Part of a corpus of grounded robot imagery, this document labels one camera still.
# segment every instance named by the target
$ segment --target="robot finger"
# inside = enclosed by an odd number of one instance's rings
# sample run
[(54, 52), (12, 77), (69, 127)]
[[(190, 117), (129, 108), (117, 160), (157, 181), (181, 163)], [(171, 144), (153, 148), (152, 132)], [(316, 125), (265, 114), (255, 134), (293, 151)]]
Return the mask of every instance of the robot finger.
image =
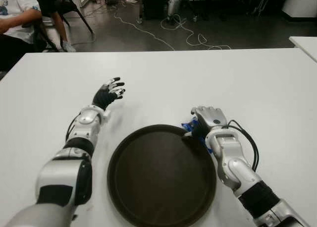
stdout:
[(112, 93), (115, 93), (117, 95), (117, 99), (119, 97), (122, 97), (123, 93), (125, 92), (125, 89), (123, 88), (119, 88), (119, 89), (116, 89), (116, 90), (113, 90)]
[(124, 86), (124, 82), (118, 82), (118, 83), (111, 83), (109, 85), (109, 90), (112, 90), (115, 87)]
[(115, 77), (115, 78), (112, 78), (112, 79), (110, 79), (109, 81), (107, 81), (104, 85), (103, 85), (103, 87), (109, 87), (112, 83), (114, 83), (114, 82), (116, 82), (116, 81), (119, 81), (120, 80), (120, 77)]

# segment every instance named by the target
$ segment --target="dark brown tray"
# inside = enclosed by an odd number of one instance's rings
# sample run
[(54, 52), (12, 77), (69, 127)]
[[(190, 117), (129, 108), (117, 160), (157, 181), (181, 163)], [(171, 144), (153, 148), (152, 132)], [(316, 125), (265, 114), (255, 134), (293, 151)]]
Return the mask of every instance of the dark brown tray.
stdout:
[(107, 180), (111, 199), (138, 227), (185, 227), (210, 206), (216, 173), (199, 141), (185, 130), (152, 125), (126, 137), (115, 150)]

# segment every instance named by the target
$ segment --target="black cable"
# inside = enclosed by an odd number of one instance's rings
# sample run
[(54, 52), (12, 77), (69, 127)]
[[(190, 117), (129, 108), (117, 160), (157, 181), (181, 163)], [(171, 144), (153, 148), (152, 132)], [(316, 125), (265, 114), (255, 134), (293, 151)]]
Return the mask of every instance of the black cable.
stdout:
[[(236, 123), (238, 127), (235, 127), (233, 125), (229, 125), (231, 122), (234, 122)], [(253, 138), (251, 137), (250, 134), (248, 134), (248, 132), (246, 130), (244, 130), (238, 122), (236, 122), (235, 120), (231, 120), (228, 125), (224, 126), (223, 128), (233, 128), (233, 129), (236, 129), (238, 130), (239, 132), (241, 132), (246, 138), (247, 140), (251, 143), (252, 145), (252, 148), (253, 148), (253, 152), (254, 152), (254, 159), (253, 159), (253, 164), (252, 164), (252, 170), (253, 171), (256, 171), (257, 170), (257, 167), (258, 167), (258, 164), (259, 164), (259, 159), (260, 159), (260, 155), (259, 155), (259, 151), (258, 151), (258, 147), (255, 143), (255, 141), (253, 140)]]
[(80, 115), (80, 113), (79, 113), (77, 116), (75, 116), (75, 118), (74, 118), (74, 119), (72, 120), (72, 122), (69, 124), (69, 127), (68, 127), (67, 132), (66, 132), (65, 141), (68, 140), (68, 137), (69, 137), (69, 135), (70, 135), (70, 132), (71, 132), (72, 129), (74, 128), (74, 127), (70, 128), (71, 125), (74, 123), (75, 119), (76, 119), (79, 115)]
[(237, 126), (239, 126), (240, 129), (243, 129), (242, 126), (241, 126), (238, 122), (236, 122), (234, 119), (232, 119), (231, 121), (229, 121), (228, 125), (230, 125), (231, 122), (236, 123)]

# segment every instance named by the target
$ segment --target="white table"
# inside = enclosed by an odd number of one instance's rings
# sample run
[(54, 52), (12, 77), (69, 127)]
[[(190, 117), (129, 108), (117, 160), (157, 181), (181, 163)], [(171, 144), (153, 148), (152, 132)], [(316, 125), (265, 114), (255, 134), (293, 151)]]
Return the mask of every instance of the white table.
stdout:
[(317, 37), (291, 36), (289, 40), (317, 62)]
[[(130, 226), (107, 192), (113, 151), (136, 129), (188, 121), (196, 105), (222, 108), (240, 121), (259, 147), (263, 180), (317, 226), (317, 64), (300, 49), (24, 56), (0, 82), (0, 226), (35, 202), (37, 174), (63, 147), (69, 122), (115, 76), (127, 92), (109, 107), (111, 119), (93, 157), (93, 195), (78, 208), (74, 227)], [(241, 140), (252, 160), (250, 145)], [(211, 208), (194, 226), (254, 225), (218, 182)]]

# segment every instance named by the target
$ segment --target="person's arm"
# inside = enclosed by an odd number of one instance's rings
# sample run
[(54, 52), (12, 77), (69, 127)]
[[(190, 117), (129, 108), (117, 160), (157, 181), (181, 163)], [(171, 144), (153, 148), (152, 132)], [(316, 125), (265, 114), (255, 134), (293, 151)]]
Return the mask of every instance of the person's arm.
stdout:
[(29, 9), (18, 16), (11, 17), (8, 19), (0, 19), (0, 34), (7, 32), (10, 28), (27, 24), (29, 22), (39, 20), (41, 18), (42, 14), (40, 11), (35, 9)]

